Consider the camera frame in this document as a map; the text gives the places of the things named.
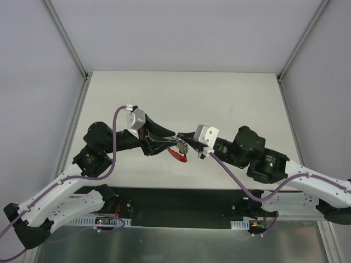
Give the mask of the red keyring tag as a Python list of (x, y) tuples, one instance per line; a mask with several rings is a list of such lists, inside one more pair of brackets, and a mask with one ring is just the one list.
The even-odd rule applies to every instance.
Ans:
[(185, 154), (176, 152), (175, 150), (173, 150), (171, 148), (168, 148), (167, 151), (173, 158), (175, 158), (176, 160), (178, 160), (178, 161), (180, 161), (182, 163), (186, 163), (188, 161), (188, 159), (187, 159)]

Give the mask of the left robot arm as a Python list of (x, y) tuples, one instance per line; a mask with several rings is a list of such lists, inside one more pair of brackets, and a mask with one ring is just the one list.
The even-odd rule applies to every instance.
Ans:
[(111, 127), (104, 122), (93, 123), (83, 138), (85, 147), (45, 188), (20, 204), (9, 203), (4, 207), (9, 227), (25, 250), (40, 246), (74, 218), (115, 209), (117, 197), (107, 184), (96, 186), (71, 204), (62, 201), (88, 182), (109, 177), (118, 151), (141, 148), (145, 156), (154, 156), (177, 144), (175, 132), (158, 125), (141, 110), (127, 115), (129, 126), (122, 131), (116, 130), (117, 116), (115, 113)]

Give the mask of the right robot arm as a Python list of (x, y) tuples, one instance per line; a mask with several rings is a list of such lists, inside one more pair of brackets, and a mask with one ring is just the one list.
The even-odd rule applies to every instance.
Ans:
[[(350, 181), (332, 178), (265, 147), (265, 138), (242, 126), (233, 141), (218, 137), (215, 127), (199, 125), (195, 132), (177, 137), (196, 150), (201, 159), (213, 158), (247, 194), (247, 211), (263, 212), (309, 209), (329, 222), (350, 225)], [(246, 169), (246, 175), (261, 184), (276, 184), (273, 191), (254, 196), (228, 168)]]

